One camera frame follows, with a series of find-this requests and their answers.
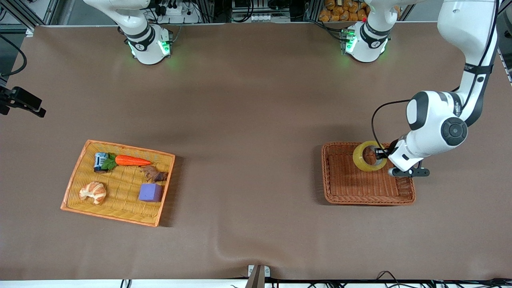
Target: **wicker basket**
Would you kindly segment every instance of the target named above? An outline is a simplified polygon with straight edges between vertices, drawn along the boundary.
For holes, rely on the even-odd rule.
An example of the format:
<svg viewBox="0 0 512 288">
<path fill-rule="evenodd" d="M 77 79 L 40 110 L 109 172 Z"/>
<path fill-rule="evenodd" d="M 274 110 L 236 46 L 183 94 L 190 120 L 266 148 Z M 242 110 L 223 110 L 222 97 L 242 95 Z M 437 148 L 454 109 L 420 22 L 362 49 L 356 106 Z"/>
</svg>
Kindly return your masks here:
<svg viewBox="0 0 512 288">
<path fill-rule="evenodd" d="M 141 184 L 148 183 L 138 166 L 117 166 L 108 173 L 95 173 L 93 166 L 97 152 L 143 158 L 151 161 L 152 165 L 159 171 L 167 171 L 167 179 L 157 183 L 163 186 L 161 202 L 150 203 L 138 200 Z M 175 155 L 173 154 L 88 140 L 83 146 L 75 169 L 71 174 L 60 208 L 91 216 L 157 227 L 169 187 L 174 161 Z M 92 198 L 88 197 L 86 200 L 80 200 L 78 197 L 80 189 L 91 181 L 101 182 L 106 188 L 105 200 L 98 205 L 93 204 Z"/>
<path fill-rule="evenodd" d="M 390 161 L 378 171 L 363 172 L 352 160 L 352 152 L 361 143 L 329 142 L 322 147 L 324 195 L 333 204 L 409 205 L 416 200 L 414 183 L 409 177 L 391 177 Z M 375 154 L 365 149 L 363 158 L 375 162 Z"/>
</svg>

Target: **robot logo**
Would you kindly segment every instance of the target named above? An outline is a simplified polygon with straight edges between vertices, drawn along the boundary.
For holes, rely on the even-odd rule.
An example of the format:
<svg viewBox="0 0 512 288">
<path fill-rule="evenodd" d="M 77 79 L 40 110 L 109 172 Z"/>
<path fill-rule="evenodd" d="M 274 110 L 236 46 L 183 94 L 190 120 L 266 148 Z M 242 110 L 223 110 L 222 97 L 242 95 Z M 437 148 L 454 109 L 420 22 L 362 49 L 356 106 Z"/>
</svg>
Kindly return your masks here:
<svg viewBox="0 0 512 288">
<path fill-rule="evenodd" d="M 139 51 L 144 51 L 144 50 L 146 50 L 146 47 L 144 47 L 144 45 L 142 45 L 142 44 L 135 44 L 135 49 L 137 49 Z"/>
</svg>

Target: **bread roll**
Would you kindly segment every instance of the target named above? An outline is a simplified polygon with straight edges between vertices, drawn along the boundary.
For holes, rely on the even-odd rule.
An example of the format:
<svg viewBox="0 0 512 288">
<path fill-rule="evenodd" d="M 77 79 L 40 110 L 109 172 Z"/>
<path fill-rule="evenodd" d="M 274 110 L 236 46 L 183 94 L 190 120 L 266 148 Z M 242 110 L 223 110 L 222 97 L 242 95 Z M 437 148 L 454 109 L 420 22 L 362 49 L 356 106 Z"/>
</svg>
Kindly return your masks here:
<svg viewBox="0 0 512 288">
<path fill-rule="evenodd" d="M 359 2 L 352 1 L 352 6 L 349 8 L 349 12 L 350 13 L 357 13 L 358 10 L 359 10 Z"/>
<path fill-rule="evenodd" d="M 396 13 L 398 13 L 398 18 L 402 16 L 402 9 L 400 9 L 400 6 L 395 6 Z"/>
<path fill-rule="evenodd" d="M 349 13 L 349 21 L 357 21 L 357 14 Z"/>
<path fill-rule="evenodd" d="M 331 11 L 322 10 L 320 11 L 320 16 L 318 17 L 318 21 L 327 22 L 331 19 Z"/>
<path fill-rule="evenodd" d="M 344 0 L 343 9 L 347 11 L 350 7 L 352 7 L 352 0 Z"/>
<path fill-rule="evenodd" d="M 87 197 L 94 199 L 94 204 L 100 204 L 106 196 L 106 190 L 100 182 L 91 182 L 80 190 L 80 200 L 85 200 Z"/>
<path fill-rule="evenodd" d="M 325 8 L 327 8 L 327 10 L 332 10 L 332 9 L 334 9 L 334 7 L 336 7 L 335 0 L 325 0 L 324 4 L 325 4 Z"/>
<path fill-rule="evenodd" d="M 340 16 L 340 15 L 342 15 L 342 14 L 343 14 L 343 12 L 344 12 L 343 7 L 341 7 L 341 6 L 337 6 L 336 8 L 332 9 L 331 16 L 332 16 L 332 15 L 338 15 L 338 16 Z"/>
<path fill-rule="evenodd" d="M 361 9 L 357 12 L 357 20 L 362 21 L 364 18 L 366 18 L 366 12 L 364 9 Z"/>
<path fill-rule="evenodd" d="M 348 21 L 349 20 L 349 12 L 345 11 L 343 14 L 339 16 L 340 21 Z"/>
</svg>

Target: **tape roll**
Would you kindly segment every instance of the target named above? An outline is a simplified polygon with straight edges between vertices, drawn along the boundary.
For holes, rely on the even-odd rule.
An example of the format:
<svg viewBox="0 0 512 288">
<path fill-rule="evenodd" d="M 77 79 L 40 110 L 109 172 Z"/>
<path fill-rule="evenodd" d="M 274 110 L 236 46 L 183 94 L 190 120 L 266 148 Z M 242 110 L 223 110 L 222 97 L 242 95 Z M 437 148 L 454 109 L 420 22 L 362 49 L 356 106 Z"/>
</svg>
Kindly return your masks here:
<svg viewBox="0 0 512 288">
<path fill-rule="evenodd" d="M 354 164 L 362 171 L 365 172 L 372 172 L 377 171 L 379 169 L 382 169 L 388 160 L 386 158 L 384 159 L 377 159 L 374 165 L 370 165 L 366 163 L 365 159 L 362 157 L 363 152 L 367 147 L 370 147 L 372 151 L 375 152 L 375 149 L 379 148 L 379 144 L 375 141 L 366 141 L 361 144 L 359 144 L 355 149 L 354 153 L 352 154 L 352 159 L 354 160 Z"/>
</svg>

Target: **table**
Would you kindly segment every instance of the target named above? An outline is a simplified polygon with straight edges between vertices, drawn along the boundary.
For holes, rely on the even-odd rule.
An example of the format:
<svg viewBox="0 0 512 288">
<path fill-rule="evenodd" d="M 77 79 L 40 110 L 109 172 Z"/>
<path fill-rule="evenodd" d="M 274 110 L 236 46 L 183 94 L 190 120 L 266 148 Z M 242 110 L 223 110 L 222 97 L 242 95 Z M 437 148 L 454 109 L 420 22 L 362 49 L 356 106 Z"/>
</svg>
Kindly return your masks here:
<svg viewBox="0 0 512 288">
<path fill-rule="evenodd" d="M 43 28 L 9 80 L 43 99 L 0 127 L 0 278 L 488 279 L 512 275 L 511 87 L 497 57 L 483 114 L 455 150 L 426 159 L 406 207 L 330 205 L 321 145 L 371 140 L 380 104 L 460 82 L 435 23 L 398 23 L 363 64 L 313 24 L 186 26 L 154 66 L 110 28 Z M 408 131 L 405 105 L 376 132 Z M 87 139 L 178 155 L 163 227 L 59 210 Z"/>
</svg>

